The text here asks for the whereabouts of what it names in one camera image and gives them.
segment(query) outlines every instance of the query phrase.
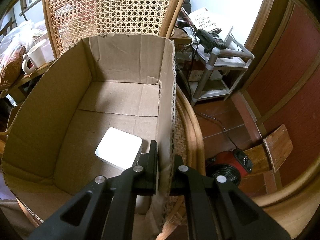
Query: metal shelving unit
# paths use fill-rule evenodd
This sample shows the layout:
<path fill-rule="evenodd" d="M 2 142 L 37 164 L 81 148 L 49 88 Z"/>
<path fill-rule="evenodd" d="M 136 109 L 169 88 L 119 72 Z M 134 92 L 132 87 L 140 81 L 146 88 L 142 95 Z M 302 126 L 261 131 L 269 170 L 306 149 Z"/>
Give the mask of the metal shelving unit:
<path fill-rule="evenodd" d="M 212 51 L 217 49 L 219 51 L 218 55 L 214 55 L 213 52 L 211 54 L 204 52 L 204 47 L 199 44 L 198 50 L 197 50 L 197 56 L 200 59 L 200 61 L 206 66 L 204 70 L 204 74 L 201 77 L 201 80 L 199 82 L 190 82 L 190 90 L 192 95 L 192 102 L 191 104 L 194 105 L 196 101 L 199 100 L 205 100 L 210 98 L 216 98 L 216 97 L 224 97 L 224 99 L 228 98 L 230 94 L 233 92 L 233 90 L 236 88 L 237 84 L 243 77 L 244 73 L 247 71 L 250 63 L 254 59 L 254 55 L 248 51 L 243 45 L 241 45 L 237 40 L 235 40 L 230 34 L 226 37 L 225 43 L 231 48 L 233 47 L 231 44 L 236 44 L 241 51 L 233 50 L 233 49 L 217 49 L 214 48 Z M 231 58 L 222 58 L 221 56 L 229 56 Z M 208 63 L 210 57 L 216 58 L 211 59 L 211 64 L 214 64 L 213 66 Z M 245 63 L 242 58 L 248 58 L 247 63 Z M 209 80 L 209 77 L 213 70 L 223 70 L 225 72 L 229 72 L 230 70 L 237 70 L 239 71 L 239 75 L 236 78 L 235 82 L 232 84 L 231 87 L 228 87 L 223 80 L 220 80 L 221 87 L 220 89 L 214 89 L 214 90 L 204 90 L 204 87 L 207 82 L 212 82 Z M 187 78 L 184 76 L 182 71 L 179 71 L 179 74 L 182 77 L 183 82 L 188 87 Z"/>

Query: metal screw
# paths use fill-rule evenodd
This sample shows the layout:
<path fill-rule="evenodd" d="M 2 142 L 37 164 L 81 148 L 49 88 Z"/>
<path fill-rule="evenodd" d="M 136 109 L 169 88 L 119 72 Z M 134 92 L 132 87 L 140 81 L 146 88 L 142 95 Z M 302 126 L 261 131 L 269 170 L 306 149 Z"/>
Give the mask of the metal screw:
<path fill-rule="evenodd" d="M 186 172 L 189 170 L 188 166 L 186 165 L 180 165 L 178 169 L 179 171 L 182 171 L 182 172 Z"/>
<path fill-rule="evenodd" d="M 135 172 L 143 171 L 143 167 L 141 165 L 136 165 L 133 167 L 133 171 Z"/>
<path fill-rule="evenodd" d="M 105 181 L 105 178 L 103 176 L 97 176 L 95 179 L 94 179 L 95 183 L 97 184 L 101 184 Z"/>
<path fill-rule="evenodd" d="M 227 181 L 227 178 L 225 176 L 219 175 L 217 176 L 217 181 L 220 183 L 225 183 Z"/>

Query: black telephone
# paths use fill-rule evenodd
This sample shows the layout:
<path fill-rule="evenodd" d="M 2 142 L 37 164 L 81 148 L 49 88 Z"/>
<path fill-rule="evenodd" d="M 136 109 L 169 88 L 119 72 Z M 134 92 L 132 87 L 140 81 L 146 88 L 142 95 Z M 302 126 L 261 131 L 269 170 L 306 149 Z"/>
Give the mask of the black telephone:
<path fill-rule="evenodd" d="M 208 32 L 203 29 L 198 29 L 196 36 L 200 39 L 200 44 L 204 47 L 205 53 L 211 53 L 213 48 L 228 48 L 225 42 L 215 32 Z"/>

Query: black fan grille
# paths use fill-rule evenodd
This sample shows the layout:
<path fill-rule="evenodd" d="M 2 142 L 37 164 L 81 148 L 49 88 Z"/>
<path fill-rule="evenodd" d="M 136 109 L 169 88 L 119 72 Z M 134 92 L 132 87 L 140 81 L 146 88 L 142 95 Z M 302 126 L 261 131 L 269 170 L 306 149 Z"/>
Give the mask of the black fan grille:
<path fill-rule="evenodd" d="M 207 169 L 206 174 L 211 178 L 216 178 L 219 175 L 225 176 L 236 186 L 238 186 L 241 181 L 240 172 L 235 167 L 229 164 L 212 165 Z"/>

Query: wicker basket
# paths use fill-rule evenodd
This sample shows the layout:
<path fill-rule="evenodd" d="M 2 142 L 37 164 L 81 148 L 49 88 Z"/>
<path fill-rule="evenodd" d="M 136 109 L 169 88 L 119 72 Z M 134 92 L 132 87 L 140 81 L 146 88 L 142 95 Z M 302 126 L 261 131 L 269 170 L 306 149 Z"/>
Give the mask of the wicker basket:
<path fill-rule="evenodd" d="M 15 59 L 1 69 L 0 72 L 0 91 L 12 86 L 20 75 L 23 54 L 26 52 L 26 47 L 23 46 L 15 53 Z"/>

